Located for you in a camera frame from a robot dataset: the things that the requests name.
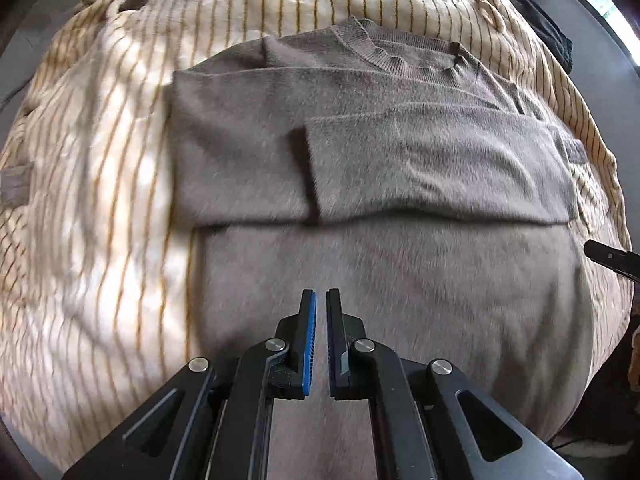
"metal screw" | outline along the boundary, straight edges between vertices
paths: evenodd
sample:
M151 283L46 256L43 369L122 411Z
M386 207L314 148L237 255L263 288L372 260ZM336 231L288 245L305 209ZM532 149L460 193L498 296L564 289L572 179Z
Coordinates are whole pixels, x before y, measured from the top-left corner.
M438 359L437 361L434 361L431 365L431 368L433 368L433 371L438 375L449 375L453 370L451 363L449 361L445 361L444 359Z
M287 344L282 339L278 339L277 337L272 337L271 339L267 339L267 341L264 342L265 348L271 352L279 352L280 350L284 350L284 347L286 345Z
M366 352L373 352L373 350L376 347L376 345L371 339L358 339L353 344L353 347L358 352L366 353Z
M204 357L194 357L189 361L189 370L192 372L203 372L207 368L209 368L209 361Z

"gray floor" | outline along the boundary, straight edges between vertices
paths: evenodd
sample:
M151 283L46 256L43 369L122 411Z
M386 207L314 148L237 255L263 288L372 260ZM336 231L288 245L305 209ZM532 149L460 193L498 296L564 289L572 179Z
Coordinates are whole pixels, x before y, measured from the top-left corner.
M0 57L0 101L29 78L36 69L42 55L56 31L69 19L71 9L79 0L38 0L23 21ZM26 89L16 95L0 113L0 145L4 145L6 134L22 102ZM20 450L30 460L43 480L59 480L62 476L30 444L7 425ZM583 474L585 480L607 479L611 460L572 459L570 462Z

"black fabric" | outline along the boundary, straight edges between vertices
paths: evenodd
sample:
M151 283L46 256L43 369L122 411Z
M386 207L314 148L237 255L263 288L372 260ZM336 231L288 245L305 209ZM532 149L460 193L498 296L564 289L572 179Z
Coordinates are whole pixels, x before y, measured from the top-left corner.
M527 23L529 23L540 40L558 60L560 66L564 68L564 71L569 74L573 67L573 59L571 57L573 42L562 33L556 22L533 0L509 1L527 20Z

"cream blanket with brown stripes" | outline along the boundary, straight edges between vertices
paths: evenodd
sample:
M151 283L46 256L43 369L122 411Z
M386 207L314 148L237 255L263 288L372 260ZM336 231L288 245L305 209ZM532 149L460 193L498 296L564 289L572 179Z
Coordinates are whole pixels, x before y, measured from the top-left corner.
M199 352L194 240L172 221L165 90L173 70L230 45L349 15L459 41L584 143L590 163L572 167L578 243L630 249L615 158L508 0L151 0L126 12L118 0L84 1L39 66L0 159L34 167L29 205L0 211L0 408L63 470ZM625 331L632 286L585 268L593 374Z

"wall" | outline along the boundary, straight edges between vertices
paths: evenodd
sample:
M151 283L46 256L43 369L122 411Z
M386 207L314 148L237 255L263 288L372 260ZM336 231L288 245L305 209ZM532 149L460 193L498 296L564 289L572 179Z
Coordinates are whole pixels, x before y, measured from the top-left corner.
M640 76L577 0L535 0L574 42L570 77L618 160L631 240L640 247Z

